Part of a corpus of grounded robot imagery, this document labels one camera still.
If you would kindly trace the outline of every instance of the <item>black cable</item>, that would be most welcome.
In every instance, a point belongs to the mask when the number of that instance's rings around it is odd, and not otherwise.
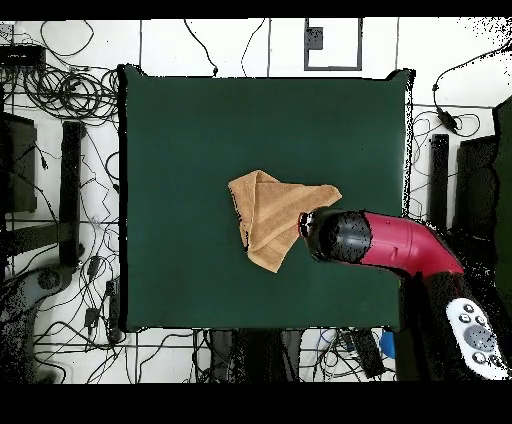
[[[206,53],[206,58],[208,59],[208,62],[210,62],[210,64],[213,66],[213,76],[214,77],[217,76],[217,73],[219,72],[219,68],[217,68],[217,65],[215,65],[215,63],[213,63],[212,60],[210,59],[210,53],[208,53],[208,49],[205,47],[205,45],[203,43],[201,43],[201,41],[199,41],[199,38],[197,38],[196,35],[192,32],[192,30],[188,26],[187,20],[183,19],[183,22],[185,23],[185,26],[187,27],[190,35],[192,37],[194,37],[194,40],[196,40],[201,45],[201,47],[204,49],[204,52]]]
[[[508,40],[504,45],[502,45],[501,47],[498,47],[497,49],[494,49],[494,50],[491,50],[489,52],[480,54],[478,56],[473,57],[472,59],[467,60],[466,62],[464,62],[464,63],[462,63],[460,65],[456,65],[456,66],[453,66],[453,67],[447,69],[446,71],[442,72],[437,77],[436,82],[434,83],[434,85],[432,87],[432,93],[433,93],[433,97],[434,97],[434,105],[436,107],[437,116],[439,117],[439,119],[441,120],[443,125],[448,130],[450,130],[454,134],[460,135],[461,137],[471,137],[472,136],[472,135],[464,136],[464,135],[459,134],[460,128],[457,126],[457,122],[456,122],[456,118],[457,117],[453,117],[450,113],[444,111],[441,107],[438,106],[437,99],[436,99],[436,93],[437,93],[437,90],[439,90],[439,81],[441,80],[441,78],[443,78],[443,76],[445,76],[448,72],[451,72],[451,71],[453,71],[455,69],[458,69],[458,68],[462,68],[464,66],[467,66],[470,63],[474,63],[478,59],[484,59],[487,56],[494,56],[494,55],[496,55],[498,53],[502,53],[504,51],[509,51],[510,50],[510,46],[511,46],[511,42],[512,42],[512,39]]]
[[[89,22],[87,22],[86,20],[84,20],[83,22],[85,23],[85,25],[87,25],[87,27],[91,30],[91,35],[89,37],[89,39],[86,41],[86,43],[84,44],[83,47],[81,47],[80,49],[78,49],[76,52],[73,52],[73,53],[57,53],[55,50],[51,49],[49,46],[48,46],[48,43],[46,42],[45,38],[44,38],[44,33],[43,33],[43,29],[45,27],[45,25],[48,23],[49,21],[44,21],[41,25],[41,27],[39,28],[39,34],[41,35],[41,40],[43,41],[44,45],[46,46],[46,48],[48,49],[48,51],[50,53],[52,53],[55,57],[59,58],[59,57],[71,57],[71,56],[75,56],[77,55],[78,53],[81,53],[83,52],[88,46],[89,44],[91,44],[91,41],[94,37],[94,29],[92,28],[92,26],[89,24]]]
[[[432,134],[436,129],[441,127],[443,125],[443,123],[440,123],[440,124],[438,124],[438,125],[436,125],[435,127],[432,128],[430,120],[428,118],[423,117],[425,115],[438,116],[438,114],[436,112],[434,112],[434,111],[423,111],[423,112],[418,113],[414,117],[414,119],[412,121],[412,131],[413,131],[413,137],[412,138],[413,138],[413,142],[415,143],[416,149],[415,149],[415,152],[413,153],[413,157],[412,157],[412,160],[411,160],[411,171],[414,170],[418,174],[428,178],[428,177],[430,177],[430,175],[427,174],[426,172],[423,172],[423,171],[419,170],[417,168],[417,163],[418,163],[418,161],[421,158],[421,151],[422,151],[423,146],[429,141],[430,134]],[[476,117],[477,128],[471,134],[468,134],[468,135],[460,134],[460,131],[463,129],[463,121],[460,118],[461,117],[469,117],[469,116]],[[472,136],[474,136],[480,130],[481,122],[480,122],[480,118],[476,114],[455,115],[454,119],[458,119],[460,121],[460,125],[458,126],[459,133],[457,134],[460,137],[464,137],[464,138],[472,137]],[[418,133],[415,132],[415,126],[418,123],[420,123],[420,122],[425,122],[427,124],[427,130],[418,134]],[[420,142],[418,142],[418,138],[419,137],[424,137],[424,138]],[[457,175],[456,172],[452,173],[452,174],[449,174],[448,178],[451,178],[451,177],[453,177],[455,175]],[[428,185],[430,185],[430,181],[427,181],[425,184],[422,184],[422,185],[420,185],[420,186],[418,186],[416,188],[413,188],[413,189],[411,189],[409,191],[409,195],[410,195],[409,199],[412,202],[418,204],[418,206],[419,206],[419,213],[418,214],[415,214],[415,213],[409,211],[409,217],[410,218],[421,220],[421,219],[423,219],[426,216],[426,213],[423,213],[423,208],[424,208],[423,203],[420,202],[417,198],[415,198],[412,194],[414,192],[424,188],[424,187],[427,187]]]
[[[144,361],[142,361],[138,367],[138,379],[136,379],[136,383],[139,384],[141,381],[142,381],[142,365],[144,365],[145,363],[149,362],[151,359],[153,359],[157,354],[158,352],[160,352],[160,349],[162,349],[165,341],[169,338],[169,337],[191,337],[192,336],[192,333],[191,334],[167,334],[163,339],[162,341],[160,342],[160,345],[158,346],[157,350],[155,351],[155,353],[153,353],[149,358],[145,359]],[[137,369],[137,359],[135,360],[135,369]]]
[[[261,21],[261,24],[259,24],[258,28],[256,28],[254,30],[254,32],[251,34],[251,36],[249,38],[249,41],[247,42],[247,45],[245,46],[244,54],[242,55],[242,59],[240,60],[240,65],[242,65],[242,71],[243,71],[245,77],[247,77],[247,74],[245,73],[245,68],[244,68],[245,54],[247,53],[247,49],[249,48],[249,44],[251,44],[252,37],[254,37],[254,34],[256,34],[258,32],[258,30],[263,26],[263,24],[265,23],[266,20],[267,20],[267,18],[263,18],[263,20]]]
[[[61,370],[64,375],[62,376],[62,380],[60,381],[60,384],[64,383],[64,381],[66,380],[67,373],[63,367],[61,367],[60,365],[57,365],[57,364],[51,364],[50,362],[41,361],[40,359],[36,358],[35,355],[34,355],[34,360],[37,363],[39,363],[40,365],[47,365],[49,367],[53,367],[53,368],[57,368],[57,369]]]
[[[105,161],[105,172],[107,173],[107,175],[112,178],[113,180],[116,180],[116,181],[119,181],[119,178],[117,177],[114,177],[110,171],[108,170],[108,162],[110,161],[110,159],[112,159],[115,155],[118,155],[119,154],[119,150],[117,152],[114,152],[112,153],[108,158],[107,160]]]

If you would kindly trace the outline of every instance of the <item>wire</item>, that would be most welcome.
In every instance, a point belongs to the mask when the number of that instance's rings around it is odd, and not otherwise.
[[[219,72],[219,68],[217,68],[217,65],[215,65],[215,63],[213,63],[212,60],[210,59],[210,53],[208,53],[208,49],[205,47],[205,45],[203,43],[201,43],[201,41],[199,41],[199,38],[197,38],[196,35],[192,32],[192,30],[190,29],[190,27],[187,23],[187,20],[183,19],[183,22],[184,22],[185,26],[187,27],[190,35],[192,37],[194,37],[194,40],[196,40],[201,45],[201,47],[204,49],[204,52],[206,53],[206,58],[208,59],[208,62],[210,62],[210,64],[213,66],[213,76],[216,77],[217,73]]]
[[[443,78],[448,72],[454,71],[455,69],[458,69],[458,68],[462,68],[462,67],[464,67],[464,66],[466,66],[466,65],[468,65],[470,63],[474,63],[478,59],[483,59],[483,58],[485,58],[487,56],[496,55],[498,53],[506,51],[508,48],[510,48],[511,42],[512,42],[512,39],[508,40],[504,45],[502,45],[501,47],[498,47],[495,50],[491,50],[489,52],[486,52],[486,53],[480,54],[478,56],[475,56],[472,59],[469,59],[469,60],[467,60],[466,62],[464,62],[464,63],[462,63],[460,65],[453,66],[453,67],[447,69],[446,71],[442,72],[437,77],[436,82],[434,83],[434,86],[432,87],[432,92],[433,92],[433,97],[434,97],[434,105],[436,106],[436,109],[440,109],[439,106],[437,105],[437,101],[436,101],[436,92],[437,92],[437,90],[439,90],[439,81],[441,80],[441,78]]]
[[[57,53],[55,50],[51,49],[49,46],[48,46],[48,43],[46,42],[45,38],[44,38],[44,33],[43,33],[43,29],[44,27],[46,26],[46,24],[48,23],[49,21],[44,21],[41,25],[41,27],[39,28],[39,34],[41,35],[41,40],[43,41],[43,44],[46,46],[46,48],[48,49],[48,51],[50,53],[52,53],[56,58],[59,58],[59,57],[71,57],[71,56],[75,56],[77,55],[78,53],[81,53],[83,52],[88,46],[89,44],[91,44],[91,41],[94,37],[94,29],[92,28],[92,26],[89,24],[89,22],[87,22],[86,20],[84,20],[83,22],[85,23],[85,25],[87,25],[87,27],[91,30],[91,35],[89,37],[89,39],[86,41],[86,43],[84,44],[83,47],[81,47],[80,49],[78,49],[76,52],[74,53],[68,53],[68,54],[65,54],[65,53]]]
[[[245,73],[245,68],[244,68],[245,54],[247,53],[247,49],[249,48],[249,44],[251,44],[252,37],[254,37],[254,34],[256,34],[258,32],[258,30],[263,26],[263,24],[265,23],[266,20],[267,20],[267,18],[263,18],[263,20],[261,21],[261,24],[259,24],[258,28],[256,28],[254,30],[254,32],[251,34],[251,36],[249,38],[249,41],[247,42],[247,45],[245,46],[244,54],[242,55],[242,59],[240,60],[240,65],[242,65],[242,71],[243,71],[245,77],[247,77],[247,74]]]
[[[51,364],[46,361],[41,361],[35,355],[34,355],[34,360],[40,365],[47,365],[49,367],[53,367],[53,368],[57,368],[57,369],[61,370],[64,375],[62,376],[62,380],[60,381],[60,384],[64,384],[64,381],[66,380],[67,373],[63,367],[61,367],[60,365],[57,365],[57,364]]]
[[[169,337],[191,337],[192,336],[192,333],[190,334],[167,334],[163,339],[162,341],[160,342],[160,345],[158,346],[157,350],[155,351],[155,353],[153,353],[149,358],[145,359],[144,361],[142,361],[138,367],[138,379],[136,378],[135,381],[137,382],[137,384],[139,384],[141,381],[142,381],[142,366],[149,362],[151,359],[153,359],[157,354],[158,352],[160,352],[160,349],[162,349],[165,341],[169,338]],[[135,359],[135,376],[137,377],[137,357]]]
[[[108,175],[111,179],[116,180],[116,181],[119,181],[119,178],[114,177],[114,176],[110,173],[110,171],[108,170],[108,162],[110,161],[110,159],[112,159],[115,155],[118,155],[118,154],[119,154],[119,150],[118,150],[117,152],[112,153],[112,154],[107,158],[107,160],[105,161],[105,172],[107,173],[107,175]]]
[[[413,121],[412,121],[412,132],[413,132],[413,142],[416,146],[416,149],[412,155],[412,160],[411,160],[411,171],[415,171],[416,173],[422,175],[423,177],[425,178],[429,178],[430,177],[430,174],[427,173],[427,171],[425,170],[420,170],[418,169],[417,167],[417,164],[418,162],[420,161],[420,158],[421,158],[421,154],[422,154],[422,148],[425,146],[425,144],[427,144],[427,142],[429,142],[429,136],[438,128],[440,128],[443,124],[442,122],[440,122],[439,124],[435,125],[435,126],[432,126],[431,125],[431,121],[430,119],[426,116],[431,116],[431,115],[434,115],[435,119],[438,119],[438,113],[434,112],[434,111],[423,111],[423,112],[420,112],[418,113],[414,118],[413,118]],[[462,117],[476,117],[476,120],[477,120],[477,127],[476,129],[470,133],[470,134],[467,134],[467,135],[464,135],[464,134],[461,134],[460,131],[464,128],[464,122],[463,120],[461,119]],[[462,115],[455,115],[454,116],[454,119],[458,119],[459,122],[460,122],[460,125],[458,126],[458,133],[457,135],[460,136],[460,137],[464,137],[464,138],[469,138],[469,137],[472,137],[474,136],[479,130],[480,130],[480,127],[481,127],[481,122],[480,122],[480,118],[478,117],[478,115],[476,114],[462,114]],[[426,131],[422,131],[422,132],[417,132],[416,130],[416,127],[418,124],[420,123],[425,123],[426,124]],[[457,175],[457,173],[452,173],[452,174],[449,174],[448,175],[448,178],[451,178],[451,177],[454,177],[455,175]],[[416,188],[413,188],[409,191],[409,194],[410,194],[410,197],[409,199],[414,202],[416,205],[418,205],[418,208],[419,208],[419,211],[418,213],[413,213],[411,210],[409,210],[409,217],[410,218],[413,218],[413,219],[417,219],[417,220],[422,220],[426,217],[426,213],[424,213],[424,205],[422,202],[420,202],[415,196],[413,196],[412,194],[419,191],[420,189],[424,188],[424,187],[427,187],[428,185],[430,185],[430,180],[427,181],[426,183],[416,187]]]

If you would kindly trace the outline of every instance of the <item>remote control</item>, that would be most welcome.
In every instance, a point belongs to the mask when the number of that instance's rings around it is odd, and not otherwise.
[[[469,369],[488,380],[510,379],[485,312],[472,300],[458,298],[448,304],[446,315]]]

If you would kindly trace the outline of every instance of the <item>floor tile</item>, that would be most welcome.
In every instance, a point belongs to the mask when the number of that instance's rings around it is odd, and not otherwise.
[[[198,334],[198,343],[202,341],[203,333],[200,332]],[[192,330],[190,328],[151,328],[139,335],[139,345],[192,347]]]
[[[218,77],[266,76],[268,18],[187,19],[218,68]],[[242,56],[252,33],[245,53]],[[142,70],[154,76],[211,76],[213,67],[182,19],[143,21]]]
[[[433,104],[432,86],[442,72],[506,41],[503,31],[478,30],[479,19],[493,18],[400,18],[398,67],[416,70],[415,103]],[[440,80],[437,103],[497,106],[512,94],[511,72],[510,54],[477,60]]]
[[[113,69],[119,64],[139,62],[140,21],[92,20],[87,21],[94,30],[90,44],[80,53],[65,61],[72,65],[88,65]],[[16,42],[35,42],[41,39],[42,21],[19,21],[16,24]],[[49,21],[43,28],[47,45],[60,54],[71,54],[81,49],[91,36],[91,29],[84,21]],[[51,53],[47,63],[61,65]]]

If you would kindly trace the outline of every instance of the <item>brown towel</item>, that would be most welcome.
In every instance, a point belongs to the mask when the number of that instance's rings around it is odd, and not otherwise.
[[[341,199],[336,187],[285,184],[263,171],[237,178],[228,187],[249,259],[272,272],[299,237],[299,214]]]

